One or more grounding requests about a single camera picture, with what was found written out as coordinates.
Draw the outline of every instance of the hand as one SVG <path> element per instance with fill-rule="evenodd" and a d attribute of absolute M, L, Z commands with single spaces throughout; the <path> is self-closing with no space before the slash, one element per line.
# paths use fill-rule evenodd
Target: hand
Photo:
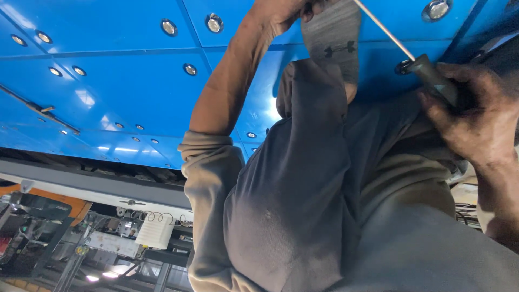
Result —
<path fill-rule="evenodd" d="M 447 145 L 474 166 L 516 162 L 519 95 L 505 89 L 500 77 L 485 67 L 438 64 L 437 69 L 447 78 L 466 83 L 478 103 L 477 108 L 454 116 L 436 98 L 419 93 L 425 112 Z"/>
<path fill-rule="evenodd" d="M 299 17 L 307 0 L 256 0 L 252 13 L 265 19 L 274 36 L 286 32 Z"/>

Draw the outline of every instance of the person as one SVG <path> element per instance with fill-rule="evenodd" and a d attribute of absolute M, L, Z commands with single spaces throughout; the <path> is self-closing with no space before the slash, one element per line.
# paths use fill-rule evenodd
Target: person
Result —
<path fill-rule="evenodd" d="M 311 58 L 285 68 L 282 119 L 245 163 L 229 135 L 298 17 Z M 256 0 L 244 17 L 179 146 L 195 291 L 517 291 L 519 95 L 485 67 L 439 64 L 477 108 L 452 115 L 421 91 L 353 102 L 359 23 L 351 0 Z M 445 180 L 460 160 L 492 213 L 485 234 L 454 219 Z"/>

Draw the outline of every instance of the under armour logo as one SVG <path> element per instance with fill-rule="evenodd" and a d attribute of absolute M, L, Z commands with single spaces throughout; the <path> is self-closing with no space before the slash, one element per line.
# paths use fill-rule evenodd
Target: under armour logo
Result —
<path fill-rule="evenodd" d="M 324 55 L 325 58 L 331 58 L 333 56 L 333 53 L 335 52 L 338 52 L 338 51 L 344 51 L 344 50 L 347 50 L 348 52 L 354 52 L 356 49 L 353 47 L 353 45 L 355 44 L 355 41 L 348 41 L 348 44 L 346 45 L 346 47 L 342 47 L 342 48 L 338 48 L 338 49 L 335 49 L 333 50 L 332 47 L 328 47 L 324 50 L 324 52 L 326 53 L 326 55 Z"/>

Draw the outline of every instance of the screwdriver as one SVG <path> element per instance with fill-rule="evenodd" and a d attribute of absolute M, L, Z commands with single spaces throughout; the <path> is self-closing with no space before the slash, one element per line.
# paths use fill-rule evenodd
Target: screwdriver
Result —
<path fill-rule="evenodd" d="M 424 84 L 425 90 L 443 100 L 447 105 L 451 105 L 454 109 L 458 106 L 458 89 L 442 76 L 434 65 L 429 61 L 426 54 L 422 54 L 415 58 L 413 54 L 378 20 L 369 9 L 359 0 L 353 0 L 382 31 L 409 57 L 411 65 L 409 71 L 414 72 Z"/>

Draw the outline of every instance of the sleeve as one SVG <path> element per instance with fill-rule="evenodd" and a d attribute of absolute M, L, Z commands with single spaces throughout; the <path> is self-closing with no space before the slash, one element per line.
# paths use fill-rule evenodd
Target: sleeve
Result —
<path fill-rule="evenodd" d="M 187 131 L 178 150 L 187 178 L 184 192 L 191 203 L 195 256 L 189 281 L 197 292 L 261 291 L 230 263 L 224 242 L 224 204 L 244 166 L 241 150 L 229 136 Z"/>

